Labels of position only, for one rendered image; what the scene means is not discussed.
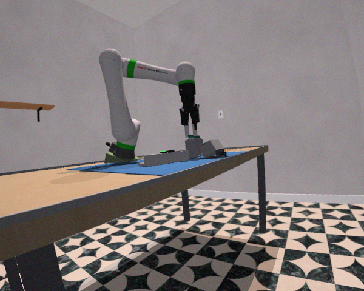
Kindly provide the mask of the dark table edge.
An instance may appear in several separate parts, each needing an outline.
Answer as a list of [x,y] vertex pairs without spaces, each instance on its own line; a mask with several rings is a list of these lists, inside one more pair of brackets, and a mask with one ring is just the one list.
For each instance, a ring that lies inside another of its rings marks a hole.
[[[249,147],[259,147],[253,150],[249,150],[247,152],[239,153],[233,156],[229,156],[227,158],[219,159],[216,161],[212,161],[206,164],[202,164],[200,166],[192,167],[189,169],[181,170],[179,172],[170,173],[168,175],[159,176],[156,178],[148,179],[145,181],[137,182],[134,184],[129,184],[127,186],[118,187],[111,190],[106,190],[99,193],[94,193],[87,196],[82,196],[75,199],[70,199],[67,201],[62,201],[54,204],[50,204],[47,206],[37,207],[30,210],[25,210],[17,213],[12,213],[9,215],[0,216],[0,229],[8,226],[13,226],[16,224],[20,224],[23,222],[31,221],[34,219],[42,218],[45,216],[49,216],[52,214],[56,214],[59,212],[63,212],[66,210],[74,209],[77,207],[85,206],[88,204],[92,204],[98,201],[102,201],[105,199],[113,198],[119,195],[123,195],[125,193],[133,192],[139,189],[143,189],[149,186],[153,186],[155,184],[159,184],[161,182],[165,182],[171,179],[175,179],[217,164],[220,164],[222,162],[238,158],[239,156],[246,155],[248,153],[254,152],[256,150],[260,150],[262,148],[268,147],[268,145],[254,145],[254,146],[244,146],[244,147],[226,147],[224,149],[239,149],[239,148],[249,148]],[[55,166],[55,167],[46,167],[46,168],[40,168],[40,169],[31,169],[31,170],[21,170],[21,171],[15,171],[15,172],[6,172],[6,173],[0,173],[0,176],[2,175],[11,175],[11,174],[17,174],[17,173],[26,173],[26,172],[35,172],[40,170],[48,170],[48,169],[57,169],[57,168],[63,168],[63,167],[72,167],[72,166],[80,166],[80,165],[86,165],[86,164],[95,164],[103,161],[94,161],[94,162],[85,162],[85,163],[79,163],[79,164],[70,164],[70,165],[64,165],[64,166]]]

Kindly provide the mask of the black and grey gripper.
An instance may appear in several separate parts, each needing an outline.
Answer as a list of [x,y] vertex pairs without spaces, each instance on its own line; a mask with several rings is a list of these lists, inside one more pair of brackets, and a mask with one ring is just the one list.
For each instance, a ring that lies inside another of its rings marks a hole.
[[198,136],[197,134],[197,123],[200,122],[199,119],[199,104],[195,104],[195,95],[186,94],[181,96],[181,102],[183,107],[180,110],[181,115],[181,125],[184,125],[185,137],[188,138],[189,135],[189,114],[192,120],[192,130],[193,136]]

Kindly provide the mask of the blue flat mat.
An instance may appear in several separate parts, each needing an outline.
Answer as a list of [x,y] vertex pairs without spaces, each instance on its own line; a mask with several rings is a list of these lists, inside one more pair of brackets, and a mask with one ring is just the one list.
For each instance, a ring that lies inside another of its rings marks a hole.
[[[88,171],[88,172],[104,172],[104,173],[122,173],[122,174],[132,174],[132,175],[153,175],[153,176],[163,176],[168,175],[170,173],[179,172],[181,170],[189,169],[192,167],[200,166],[202,164],[206,164],[212,161],[216,161],[219,159],[227,158],[212,158],[212,159],[199,159],[204,158],[203,155],[197,158],[189,158],[187,161],[173,162],[168,164],[161,164],[156,166],[148,166],[148,167],[139,167],[134,164],[126,164],[125,162],[121,163],[107,163],[106,165],[113,167],[104,167],[101,165],[88,166],[93,169],[87,167],[77,167],[75,169],[80,171]],[[66,169],[66,170],[75,170],[75,169]],[[95,169],[95,170],[94,170]]]

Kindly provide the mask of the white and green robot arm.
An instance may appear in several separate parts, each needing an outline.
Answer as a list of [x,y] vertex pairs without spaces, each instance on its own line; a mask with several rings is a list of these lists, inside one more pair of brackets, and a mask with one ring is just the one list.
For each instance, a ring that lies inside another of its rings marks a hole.
[[106,145],[110,147],[109,151],[119,158],[135,159],[134,151],[141,124],[130,116],[123,77],[166,82],[179,86],[180,96],[195,95],[195,68],[189,62],[180,63],[176,70],[157,67],[122,58],[113,48],[101,52],[99,63],[109,100],[112,135],[117,140],[113,143],[106,142]]

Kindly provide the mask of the white sloping button panel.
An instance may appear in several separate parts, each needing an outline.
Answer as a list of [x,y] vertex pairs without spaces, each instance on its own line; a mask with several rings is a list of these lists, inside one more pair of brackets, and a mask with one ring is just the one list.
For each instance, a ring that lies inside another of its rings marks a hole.
[[[228,157],[226,155],[226,151],[224,151],[224,147],[222,146],[221,142],[218,139],[209,140],[208,142],[205,142],[199,148],[199,150],[204,157],[204,158],[199,158],[199,159],[212,159],[212,158]],[[215,153],[216,153],[216,156],[214,156]]]

